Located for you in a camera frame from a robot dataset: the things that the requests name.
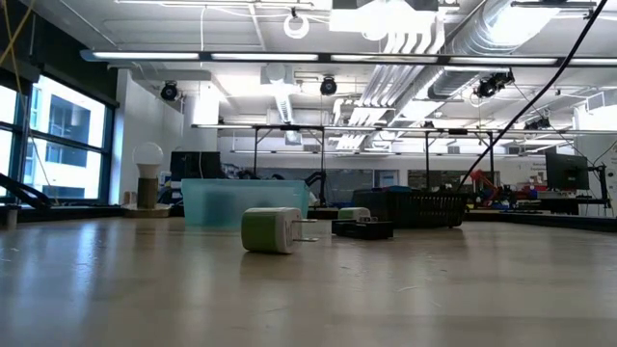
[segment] black basket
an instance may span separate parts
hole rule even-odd
[[[463,222],[467,199],[467,194],[457,193],[357,190],[353,203],[397,228],[457,227]]]

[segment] translucent blue bin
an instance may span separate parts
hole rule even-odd
[[[194,227],[240,227],[253,207],[296,207],[309,213],[309,187],[303,180],[182,179],[184,221]]]

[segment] ceiling-mounted camera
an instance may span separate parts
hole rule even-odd
[[[480,98],[491,97],[511,83],[514,83],[512,69],[508,72],[493,73],[489,78],[481,79],[480,85],[473,93]]]
[[[552,128],[549,118],[540,117],[538,120],[527,122],[524,124],[524,130],[544,130]]]
[[[333,76],[324,77],[324,81],[321,82],[321,88],[319,88],[319,92],[322,95],[330,96],[336,93],[336,82]]]
[[[166,101],[177,101],[180,98],[180,92],[177,90],[177,82],[165,82],[165,87],[161,90],[161,97]]]

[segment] computer monitor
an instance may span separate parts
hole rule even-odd
[[[224,178],[220,152],[173,151],[172,181],[182,178]]]
[[[589,189],[587,158],[578,155],[546,153],[547,183],[553,189]]]

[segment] lamp base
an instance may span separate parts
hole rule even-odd
[[[172,207],[157,203],[154,208],[139,208],[135,203],[123,205],[124,218],[167,218],[170,216]]]
[[[137,208],[153,209],[158,196],[157,178],[139,178],[137,181]]]

